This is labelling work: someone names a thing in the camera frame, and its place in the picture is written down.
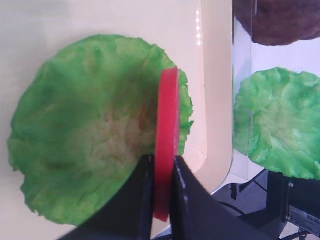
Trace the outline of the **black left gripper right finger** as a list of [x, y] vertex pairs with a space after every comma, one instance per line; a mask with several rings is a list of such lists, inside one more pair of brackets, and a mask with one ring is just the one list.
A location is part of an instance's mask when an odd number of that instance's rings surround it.
[[197, 180], [181, 156], [174, 159], [170, 223], [174, 240], [275, 240], [230, 214]]

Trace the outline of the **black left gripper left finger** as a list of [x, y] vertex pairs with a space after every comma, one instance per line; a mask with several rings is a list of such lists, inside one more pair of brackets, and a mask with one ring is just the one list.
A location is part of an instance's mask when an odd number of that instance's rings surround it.
[[155, 156], [143, 155], [116, 195], [61, 240], [149, 240], [155, 196]]

